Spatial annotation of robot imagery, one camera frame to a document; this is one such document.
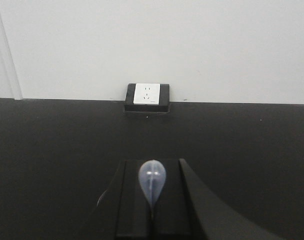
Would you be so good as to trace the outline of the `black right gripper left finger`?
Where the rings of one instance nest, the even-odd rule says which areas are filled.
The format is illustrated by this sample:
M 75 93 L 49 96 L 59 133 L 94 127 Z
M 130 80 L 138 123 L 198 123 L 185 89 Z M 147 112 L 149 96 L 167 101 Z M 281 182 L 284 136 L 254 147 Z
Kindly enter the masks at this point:
M 117 219 L 117 237 L 149 237 L 150 206 L 139 183 L 142 161 L 127 160 Z

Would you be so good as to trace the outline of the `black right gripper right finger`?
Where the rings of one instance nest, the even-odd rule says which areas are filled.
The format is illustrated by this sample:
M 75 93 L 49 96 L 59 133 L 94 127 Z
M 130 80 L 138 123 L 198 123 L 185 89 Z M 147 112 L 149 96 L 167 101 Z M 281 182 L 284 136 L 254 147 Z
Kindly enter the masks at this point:
M 166 180 L 154 207 L 155 237 L 190 237 L 191 227 L 178 159 L 159 160 L 166 171 Z

